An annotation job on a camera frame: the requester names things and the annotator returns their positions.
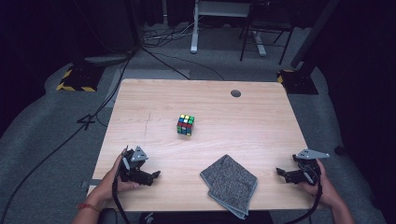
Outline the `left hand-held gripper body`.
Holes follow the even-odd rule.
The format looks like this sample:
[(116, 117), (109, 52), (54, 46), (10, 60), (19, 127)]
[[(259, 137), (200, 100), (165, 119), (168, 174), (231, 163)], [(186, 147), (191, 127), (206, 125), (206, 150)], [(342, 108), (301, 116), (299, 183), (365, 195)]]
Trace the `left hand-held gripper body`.
[(132, 181), (139, 184), (139, 180), (148, 179), (143, 171), (140, 170), (141, 166), (148, 159), (148, 156), (140, 146), (135, 150), (127, 150), (126, 154), (120, 161), (120, 178), (122, 182)]

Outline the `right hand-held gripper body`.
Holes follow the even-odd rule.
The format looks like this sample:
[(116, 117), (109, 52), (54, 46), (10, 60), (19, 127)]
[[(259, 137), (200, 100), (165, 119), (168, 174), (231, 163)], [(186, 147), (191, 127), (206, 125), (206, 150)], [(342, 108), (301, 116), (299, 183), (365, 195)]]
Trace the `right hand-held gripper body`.
[(321, 175), (318, 166), (318, 159), (328, 159), (329, 153), (315, 151), (313, 149), (303, 149), (301, 152), (293, 155), (293, 160), (297, 162), (298, 167), (303, 172), (308, 184), (316, 184)]

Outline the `grey fluffy cloth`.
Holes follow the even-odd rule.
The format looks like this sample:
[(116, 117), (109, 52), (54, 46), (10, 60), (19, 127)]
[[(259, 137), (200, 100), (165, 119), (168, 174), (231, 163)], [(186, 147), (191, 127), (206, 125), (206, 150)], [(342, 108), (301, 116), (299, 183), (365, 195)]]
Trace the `grey fluffy cloth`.
[(249, 204), (258, 185), (258, 178), (224, 155), (200, 173), (209, 187), (208, 195), (240, 219), (248, 217)]

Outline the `multicoloured puzzle cube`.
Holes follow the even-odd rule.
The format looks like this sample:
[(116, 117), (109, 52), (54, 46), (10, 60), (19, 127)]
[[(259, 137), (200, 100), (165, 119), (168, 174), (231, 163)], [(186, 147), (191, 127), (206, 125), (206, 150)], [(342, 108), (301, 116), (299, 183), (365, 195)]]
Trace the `multicoloured puzzle cube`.
[(195, 121), (194, 116), (181, 114), (177, 120), (177, 133), (191, 136), (194, 121)]

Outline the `person's left hand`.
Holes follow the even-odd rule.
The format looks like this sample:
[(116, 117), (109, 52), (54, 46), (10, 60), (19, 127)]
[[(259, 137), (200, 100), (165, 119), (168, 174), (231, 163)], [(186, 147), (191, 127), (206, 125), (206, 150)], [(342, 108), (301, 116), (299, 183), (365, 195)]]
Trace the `person's left hand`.
[[(95, 197), (100, 201), (104, 202), (112, 198), (113, 182), (118, 179), (116, 173), (119, 169), (120, 161), (126, 154), (124, 149), (121, 154), (116, 158), (112, 168), (106, 173), (106, 175), (101, 180), (100, 184), (92, 191)], [(136, 189), (138, 184), (135, 182), (120, 182), (117, 186), (117, 192), (123, 192), (126, 190)]]

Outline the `person's right hand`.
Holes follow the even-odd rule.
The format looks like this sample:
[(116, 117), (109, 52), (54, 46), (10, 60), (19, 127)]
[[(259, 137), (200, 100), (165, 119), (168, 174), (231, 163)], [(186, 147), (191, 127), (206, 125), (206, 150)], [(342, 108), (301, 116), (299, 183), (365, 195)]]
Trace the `person's right hand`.
[[(329, 208), (338, 208), (344, 206), (344, 201), (341, 196), (336, 191), (334, 185), (327, 177), (324, 165), (320, 160), (317, 160), (318, 167), (321, 171), (320, 182), (322, 186), (322, 195), (320, 197), (320, 202), (328, 206)], [(307, 183), (299, 183), (298, 187), (306, 191), (307, 193), (316, 196), (318, 191), (318, 185), (310, 186)]]

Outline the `black yellow striped stand base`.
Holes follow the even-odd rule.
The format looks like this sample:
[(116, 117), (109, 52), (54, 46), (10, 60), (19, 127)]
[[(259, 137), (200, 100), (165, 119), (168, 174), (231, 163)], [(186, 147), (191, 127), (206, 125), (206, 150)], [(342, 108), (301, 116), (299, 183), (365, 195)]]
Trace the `black yellow striped stand base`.
[(287, 94), (318, 94), (311, 76), (303, 75), (298, 70), (279, 70), (276, 72), (276, 80)]
[(98, 90), (98, 84), (105, 71), (104, 67), (89, 66), (80, 68), (71, 65), (64, 73), (63, 78), (58, 84), (57, 91), (87, 91)]

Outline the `slanted dark metal pole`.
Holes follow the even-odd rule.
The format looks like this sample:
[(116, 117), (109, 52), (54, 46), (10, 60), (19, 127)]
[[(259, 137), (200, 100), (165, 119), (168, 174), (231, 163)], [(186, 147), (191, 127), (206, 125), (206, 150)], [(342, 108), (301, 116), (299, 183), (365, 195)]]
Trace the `slanted dark metal pole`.
[(294, 56), (293, 60), (290, 63), (290, 66), (296, 68), (299, 63), (305, 62), (308, 56), (308, 51), (312, 49), (314, 46), (315, 40), (318, 37), (320, 31), (326, 24), (327, 20), (332, 15), (333, 11), (337, 7), (340, 0), (329, 0), (326, 7), (321, 12), (318, 20), (314, 24), (313, 28), (311, 29), (310, 33), (306, 37), (304, 43), (301, 45), (299, 50), (297, 51), (296, 55)]

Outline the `black metal chair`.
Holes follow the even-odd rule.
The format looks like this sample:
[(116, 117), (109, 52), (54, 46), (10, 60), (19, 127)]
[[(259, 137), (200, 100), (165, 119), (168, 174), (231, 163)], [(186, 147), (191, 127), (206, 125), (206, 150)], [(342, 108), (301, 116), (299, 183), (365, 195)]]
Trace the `black metal chair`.
[(295, 28), (296, 15), (285, 0), (253, 0), (248, 8), (247, 20), (239, 35), (243, 39), (239, 61), (242, 62), (248, 44), (248, 34), (258, 38), (260, 33), (277, 34), (273, 47), (282, 48), (278, 64), (282, 64)]

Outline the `white desk frame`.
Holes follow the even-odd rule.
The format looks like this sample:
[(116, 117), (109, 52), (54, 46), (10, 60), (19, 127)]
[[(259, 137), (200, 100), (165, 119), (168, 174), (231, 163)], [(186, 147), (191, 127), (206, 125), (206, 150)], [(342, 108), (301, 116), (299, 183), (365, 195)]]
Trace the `white desk frame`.
[(201, 16), (219, 16), (219, 17), (235, 17), (245, 18), (251, 2), (243, 2), (238, 0), (194, 0), (193, 11), (193, 31), (191, 37), (190, 52), (195, 54), (198, 51), (199, 40), (199, 19)]

